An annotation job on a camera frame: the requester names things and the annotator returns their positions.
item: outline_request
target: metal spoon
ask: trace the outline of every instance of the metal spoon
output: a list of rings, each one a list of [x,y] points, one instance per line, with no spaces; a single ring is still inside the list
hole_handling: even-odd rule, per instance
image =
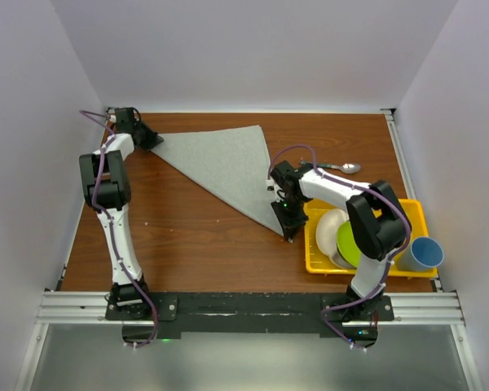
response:
[[[301,164],[311,163],[310,161],[301,160]],[[329,165],[327,163],[319,163],[317,167],[320,169],[338,169],[344,174],[355,174],[360,171],[360,164],[358,163],[345,163],[344,165]]]

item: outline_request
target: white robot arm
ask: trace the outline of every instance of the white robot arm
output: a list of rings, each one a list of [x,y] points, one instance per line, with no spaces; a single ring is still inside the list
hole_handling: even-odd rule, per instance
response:
[[[402,219],[391,208],[358,189],[372,189],[389,200],[405,216],[402,206],[387,182],[354,182],[317,170],[311,164],[295,169],[287,161],[283,161],[271,171],[274,186],[270,186],[268,190],[273,190],[276,194],[275,202],[271,206],[283,228],[284,237],[292,240],[305,225],[308,217],[302,206],[311,199],[323,200],[347,211],[355,242],[361,250],[359,267],[349,290],[353,293],[353,299],[363,299],[368,295],[374,297],[384,288],[380,282],[383,280],[386,261],[393,250],[403,243],[406,229]],[[381,209],[381,216],[375,217],[373,209]]]
[[[136,284],[148,293],[143,272],[134,253],[129,227],[130,184],[124,160],[135,147],[149,150],[163,141],[140,119],[133,108],[116,110],[117,132],[101,150],[80,156],[81,183],[86,204],[97,213],[104,230],[112,264],[109,306],[123,308],[134,317],[144,317],[149,306]]]

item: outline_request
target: wooden table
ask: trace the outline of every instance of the wooden table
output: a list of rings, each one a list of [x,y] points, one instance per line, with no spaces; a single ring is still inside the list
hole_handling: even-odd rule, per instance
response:
[[[159,133],[260,125],[271,156],[295,143],[312,145],[319,161],[358,162],[351,178],[389,181],[406,198],[383,115],[144,114]],[[287,152],[295,165],[304,150]],[[344,292],[350,276],[310,275],[304,238],[293,244],[246,218],[151,152],[126,160],[132,186],[130,229],[152,291]],[[108,291],[111,270],[101,226],[84,208],[62,284],[65,291]],[[390,278],[388,292],[430,292],[428,279]]]

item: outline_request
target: yellow basket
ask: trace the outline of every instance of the yellow basket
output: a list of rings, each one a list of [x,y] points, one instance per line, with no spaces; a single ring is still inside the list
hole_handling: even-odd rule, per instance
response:
[[[407,218],[409,218],[409,221],[412,224],[411,239],[413,240],[418,236],[429,236],[421,203],[417,200],[399,201],[407,214]],[[341,267],[335,265],[329,260],[328,256],[322,254],[317,247],[317,241],[315,238],[317,224],[319,223],[322,215],[330,209],[335,209],[335,207],[321,200],[312,200],[304,205],[304,212],[309,218],[304,227],[306,270],[308,270],[310,273],[322,275],[354,275],[356,272],[355,269],[342,269]],[[397,255],[397,257],[394,259],[395,264],[391,266],[390,269],[391,276],[431,279],[437,275],[438,271],[436,267],[426,271],[404,271],[397,269],[400,255],[402,254]]]

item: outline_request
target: gray cloth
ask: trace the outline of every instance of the gray cloth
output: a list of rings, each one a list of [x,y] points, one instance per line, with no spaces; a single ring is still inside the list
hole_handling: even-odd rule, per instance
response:
[[[160,134],[152,151],[245,216],[282,235],[266,178],[270,156],[260,126]]]

